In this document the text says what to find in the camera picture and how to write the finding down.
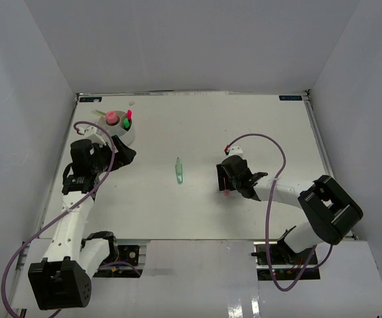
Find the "black highlighter pink cap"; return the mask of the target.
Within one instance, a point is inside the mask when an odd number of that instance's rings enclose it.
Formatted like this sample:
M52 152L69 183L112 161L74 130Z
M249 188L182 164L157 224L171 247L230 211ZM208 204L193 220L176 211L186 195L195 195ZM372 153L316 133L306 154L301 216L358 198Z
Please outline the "black highlighter pink cap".
M132 112L132 110L129 109L129 110L127 111L127 118L128 118L129 121L132 120L132 116L133 116L133 112Z

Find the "mint green highlighter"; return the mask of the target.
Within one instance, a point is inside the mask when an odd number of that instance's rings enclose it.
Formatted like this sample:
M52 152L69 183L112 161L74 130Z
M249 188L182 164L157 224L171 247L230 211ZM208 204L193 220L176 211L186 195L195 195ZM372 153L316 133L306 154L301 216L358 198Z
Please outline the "mint green highlighter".
M184 182L183 165L179 157L176 159L175 174L176 174L177 183L183 184Z

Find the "pink translucent highlighter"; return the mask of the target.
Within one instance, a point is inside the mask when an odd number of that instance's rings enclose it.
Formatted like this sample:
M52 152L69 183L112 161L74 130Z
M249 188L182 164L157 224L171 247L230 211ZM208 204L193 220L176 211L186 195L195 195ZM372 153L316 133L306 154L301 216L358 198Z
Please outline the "pink translucent highlighter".
M229 195L229 183L226 177L223 179L223 194L225 196Z

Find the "black highlighter green cap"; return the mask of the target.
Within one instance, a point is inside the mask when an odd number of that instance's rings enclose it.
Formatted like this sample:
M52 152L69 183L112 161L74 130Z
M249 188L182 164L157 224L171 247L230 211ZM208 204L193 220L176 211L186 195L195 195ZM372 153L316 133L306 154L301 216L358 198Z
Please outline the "black highlighter green cap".
M125 119L123 120L123 127L124 127L124 129L125 129L125 130L129 130L130 126L131 126L131 124L130 124L128 118L125 118Z

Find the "yellow pen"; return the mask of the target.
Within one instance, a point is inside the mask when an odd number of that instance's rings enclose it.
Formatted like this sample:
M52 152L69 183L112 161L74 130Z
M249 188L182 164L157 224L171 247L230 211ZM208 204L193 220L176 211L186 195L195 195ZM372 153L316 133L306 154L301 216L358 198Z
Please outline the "yellow pen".
M106 113L104 113L103 111L96 110L96 109L94 109L92 111L92 113L97 115L97 116L100 116L100 117L105 117L106 116Z

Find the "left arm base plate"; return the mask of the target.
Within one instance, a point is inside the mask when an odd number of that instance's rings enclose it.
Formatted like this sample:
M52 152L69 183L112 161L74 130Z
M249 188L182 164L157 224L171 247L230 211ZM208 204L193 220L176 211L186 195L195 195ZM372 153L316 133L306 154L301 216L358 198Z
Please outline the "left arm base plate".
M146 250L145 245L118 245L119 251L118 262L127 262L136 268L134 271L127 265L114 265L112 267L103 268L98 270L95 274L95 278L139 278L143 273L145 265Z

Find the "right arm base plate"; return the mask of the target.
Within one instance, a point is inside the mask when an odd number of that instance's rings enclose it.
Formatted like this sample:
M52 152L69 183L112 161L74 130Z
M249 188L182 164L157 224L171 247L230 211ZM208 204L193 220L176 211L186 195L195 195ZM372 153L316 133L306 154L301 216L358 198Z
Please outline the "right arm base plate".
M275 242L270 244L270 255L274 277L278 281L293 281L298 276L298 273L301 271L306 259L309 257L310 251L311 248L307 248L292 258L285 258L280 253L280 250ZM271 281L272 277L269 273L265 243L256 242L251 255L255 258L258 280L262 282ZM318 260L316 253L314 253L300 279L319 280L320 271L319 269L314 269L319 262L320 261Z

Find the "pink capped crayon tube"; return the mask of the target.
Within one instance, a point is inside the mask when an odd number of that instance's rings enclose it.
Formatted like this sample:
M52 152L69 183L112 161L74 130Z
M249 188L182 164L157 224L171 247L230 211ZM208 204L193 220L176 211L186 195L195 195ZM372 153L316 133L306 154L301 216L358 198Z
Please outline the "pink capped crayon tube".
M115 126L120 118L115 111L109 111L105 114L105 122L108 126Z

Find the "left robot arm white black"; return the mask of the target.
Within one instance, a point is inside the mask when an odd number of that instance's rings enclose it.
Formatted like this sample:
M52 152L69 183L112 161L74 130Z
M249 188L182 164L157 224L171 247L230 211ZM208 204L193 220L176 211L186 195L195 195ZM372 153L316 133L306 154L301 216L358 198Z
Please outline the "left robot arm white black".
M91 299L94 274L100 266L119 259L119 248L111 231L84 236L99 177L132 163L136 155L118 136L112 139L113 145L89 138L70 145L72 161L62 175L62 210L67 215L57 222L42 260L32 263L28 270L41 310L86 307Z

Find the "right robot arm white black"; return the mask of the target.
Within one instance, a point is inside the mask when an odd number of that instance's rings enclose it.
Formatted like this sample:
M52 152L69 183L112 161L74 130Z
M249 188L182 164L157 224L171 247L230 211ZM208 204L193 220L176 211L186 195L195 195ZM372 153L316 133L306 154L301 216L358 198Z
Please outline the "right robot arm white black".
M286 264L294 264L304 250L322 242L339 244L363 218L361 207L331 176L314 181L269 179L266 172L252 173L238 155L228 156L216 169L220 191L237 191L246 199L282 203L304 212L306 221L285 231L275 245Z

